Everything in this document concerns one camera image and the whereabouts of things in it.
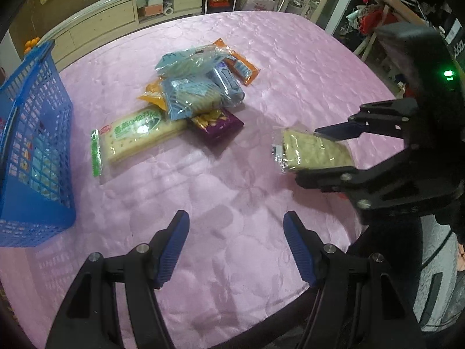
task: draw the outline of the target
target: basket handle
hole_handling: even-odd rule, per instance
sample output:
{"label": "basket handle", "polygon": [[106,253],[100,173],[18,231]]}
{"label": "basket handle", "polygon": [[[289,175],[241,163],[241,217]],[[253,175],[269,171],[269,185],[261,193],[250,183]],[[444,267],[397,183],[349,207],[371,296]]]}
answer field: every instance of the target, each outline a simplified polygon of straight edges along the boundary
{"label": "basket handle", "polygon": [[13,140],[14,128],[19,117],[19,106],[13,108],[13,112],[10,115],[10,119],[6,122],[5,131],[3,132],[2,139],[0,141],[0,196],[3,191],[3,182],[5,181],[6,172],[8,171],[6,166],[8,164],[8,153]]}

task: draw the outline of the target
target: blue plastic basket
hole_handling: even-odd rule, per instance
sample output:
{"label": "blue plastic basket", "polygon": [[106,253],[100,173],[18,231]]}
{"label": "blue plastic basket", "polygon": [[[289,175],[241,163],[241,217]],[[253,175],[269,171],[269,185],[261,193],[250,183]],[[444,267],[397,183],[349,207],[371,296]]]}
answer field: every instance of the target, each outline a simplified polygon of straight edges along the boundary
{"label": "blue plastic basket", "polygon": [[73,105],[52,60],[34,47],[0,88],[0,247],[33,247],[74,223]]}

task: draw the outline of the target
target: red logo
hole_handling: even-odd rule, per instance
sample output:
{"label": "red logo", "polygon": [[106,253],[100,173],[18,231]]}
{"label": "red logo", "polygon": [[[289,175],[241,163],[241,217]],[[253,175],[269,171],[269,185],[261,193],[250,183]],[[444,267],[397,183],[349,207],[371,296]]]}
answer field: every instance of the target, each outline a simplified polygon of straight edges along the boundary
{"label": "red logo", "polygon": [[106,134],[106,133],[109,132],[111,129],[112,129],[112,125],[111,125],[111,124],[107,124],[105,127],[102,127],[102,128],[100,129],[100,135]]}

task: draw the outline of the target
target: pink quilted bedspread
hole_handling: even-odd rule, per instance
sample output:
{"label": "pink quilted bedspread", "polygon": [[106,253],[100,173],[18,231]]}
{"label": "pink quilted bedspread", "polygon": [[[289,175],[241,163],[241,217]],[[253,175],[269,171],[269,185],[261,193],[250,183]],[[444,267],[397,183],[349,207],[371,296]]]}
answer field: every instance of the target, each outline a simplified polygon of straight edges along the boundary
{"label": "pink quilted bedspread", "polygon": [[[192,133],[142,157],[100,184],[92,177],[90,132],[145,105],[136,100],[171,51],[222,38],[261,69],[244,87],[235,114],[244,129],[208,149]],[[271,155],[276,127],[309,129],[346,121],[359,105],[392,99],[384,84],[349,50],[296,15],[236,12],[197,16],[134,32],[61,72],[74,104],[71,159],[75,225],[37,248],[0,249],[0,277],[24,331],[45,346],[55,313],[85,258],[125,254],[165,228],[177,210],[191,230],[171,281],[156,291],[178,348],[207,348],[249,329],[306,288],[283,235],[295,210],[307,228],[341,249],[361,226],[336,194],[303,190]],[[401,149],[392,138],[364,134],[349,142],[359,168]],[[121,328],[133,349],[123,288]]]}

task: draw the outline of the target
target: screw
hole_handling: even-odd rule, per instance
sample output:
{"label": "screw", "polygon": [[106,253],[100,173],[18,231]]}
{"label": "screw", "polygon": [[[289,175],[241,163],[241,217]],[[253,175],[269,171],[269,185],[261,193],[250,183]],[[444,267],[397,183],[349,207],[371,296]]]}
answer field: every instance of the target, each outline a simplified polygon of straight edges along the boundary
{"label": "screw", "polygon": [[381,253],[373,253],[371,259],[375,262],[382,263],[384,261],[384,256]]}
{"label": "screw", "polygon": [[326,253],[329,253],[329,254],[333,254],[336,252],[336,246],[333,245],[333,244],[325,244],[323,246],[323,250],[326,252]]}
{"label": "screw", "polygon": [[149,249],[150,249],[150,247],[148,246],[148,244],[139,244],[137,246],[137,248],[136,248],[136,251],[138,251],[139,253],[145,253]]}
{"label": "screw", "polygon": [[100,253],[94,252],[89,255],[89,261],[96,262],[100,258]]}
{"label": "screw", "polygon": [[371,207],[371,202],[369,200],[359,200],[357,206],[362,210],[368,210]]}
{"label": "screw", "polygon": [[352,179],[352,175],[350,173],[342,173],[341,180],[342,181],[350,181]]}

